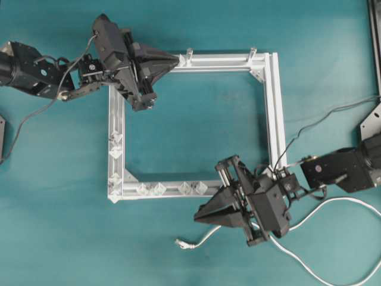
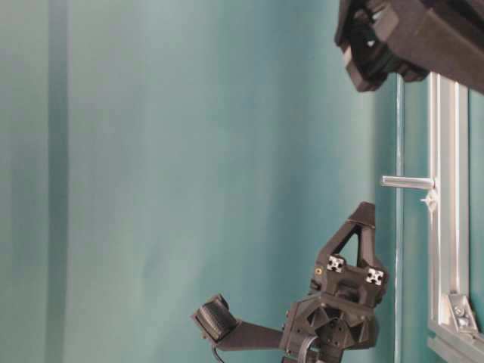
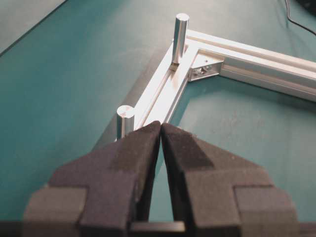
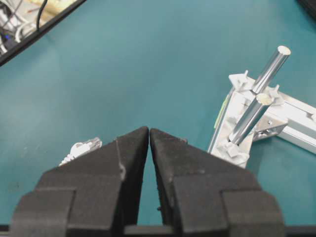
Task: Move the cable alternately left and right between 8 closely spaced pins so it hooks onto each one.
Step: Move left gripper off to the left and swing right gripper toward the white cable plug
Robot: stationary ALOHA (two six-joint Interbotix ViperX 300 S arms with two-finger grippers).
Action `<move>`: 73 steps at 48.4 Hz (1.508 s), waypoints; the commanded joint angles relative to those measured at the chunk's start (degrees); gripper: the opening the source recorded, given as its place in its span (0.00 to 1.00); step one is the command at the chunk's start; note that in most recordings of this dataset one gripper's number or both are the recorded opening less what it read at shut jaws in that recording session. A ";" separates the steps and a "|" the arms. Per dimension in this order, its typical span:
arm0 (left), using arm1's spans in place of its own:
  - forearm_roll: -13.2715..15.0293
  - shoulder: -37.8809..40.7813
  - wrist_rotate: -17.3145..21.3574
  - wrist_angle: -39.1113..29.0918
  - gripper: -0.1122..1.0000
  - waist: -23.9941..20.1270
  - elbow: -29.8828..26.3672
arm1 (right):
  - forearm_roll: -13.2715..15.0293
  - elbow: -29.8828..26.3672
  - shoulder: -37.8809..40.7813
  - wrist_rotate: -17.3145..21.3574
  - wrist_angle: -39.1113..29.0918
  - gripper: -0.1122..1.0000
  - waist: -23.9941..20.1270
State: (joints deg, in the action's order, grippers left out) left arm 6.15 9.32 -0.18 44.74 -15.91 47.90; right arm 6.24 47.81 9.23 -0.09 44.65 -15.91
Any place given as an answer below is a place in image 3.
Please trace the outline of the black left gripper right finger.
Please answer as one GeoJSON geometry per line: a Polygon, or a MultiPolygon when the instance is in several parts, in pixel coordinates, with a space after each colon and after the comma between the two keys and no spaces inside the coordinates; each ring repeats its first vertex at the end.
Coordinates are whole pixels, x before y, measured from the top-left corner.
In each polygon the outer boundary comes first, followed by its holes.
{"type": "Polygon", "coordinates": [[[297,237],[290,196],[267,171],[165,123],[161,141],[176,220],[196,237],[297,237]]]}

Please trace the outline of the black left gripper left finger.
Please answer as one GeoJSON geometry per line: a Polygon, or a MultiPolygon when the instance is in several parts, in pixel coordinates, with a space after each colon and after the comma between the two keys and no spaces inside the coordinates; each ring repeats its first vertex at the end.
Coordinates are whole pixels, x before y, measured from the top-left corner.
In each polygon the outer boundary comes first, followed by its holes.
{"type": "Polygon", "coordinates": [[[160,145],[154,121],[57,168],[24,212],[26,237],[125,237],[147,220],[160,145]]]}

